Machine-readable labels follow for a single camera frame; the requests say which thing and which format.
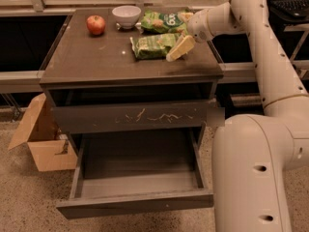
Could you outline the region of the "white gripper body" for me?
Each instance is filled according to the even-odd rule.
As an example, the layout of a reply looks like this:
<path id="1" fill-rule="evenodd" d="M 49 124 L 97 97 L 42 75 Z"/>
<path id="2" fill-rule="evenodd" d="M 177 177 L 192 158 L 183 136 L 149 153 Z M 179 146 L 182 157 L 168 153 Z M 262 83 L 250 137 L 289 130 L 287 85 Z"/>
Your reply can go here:
<path id="1" fill-rule="evenodd" d="M 212 40 L 213 35 L 208 24 L 208 10 L 195 13 L 187 22 L 187 31 L 197 43 Z"/>

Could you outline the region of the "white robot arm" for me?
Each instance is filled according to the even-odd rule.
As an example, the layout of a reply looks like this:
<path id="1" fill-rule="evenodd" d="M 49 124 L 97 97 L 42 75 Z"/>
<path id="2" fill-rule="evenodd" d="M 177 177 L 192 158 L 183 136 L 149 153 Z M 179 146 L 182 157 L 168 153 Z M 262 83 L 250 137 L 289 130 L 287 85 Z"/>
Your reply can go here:
<path id="1" fill-rule="evenodd" d="M 216 232 L 293 232 L 284 173 L 309 164 L 309 94 L 268 22 L 267 0 L 230 0 L 195 13 L 166 56 L 246 34 L 263 112 L 217 128 L 211 152 Z"/>

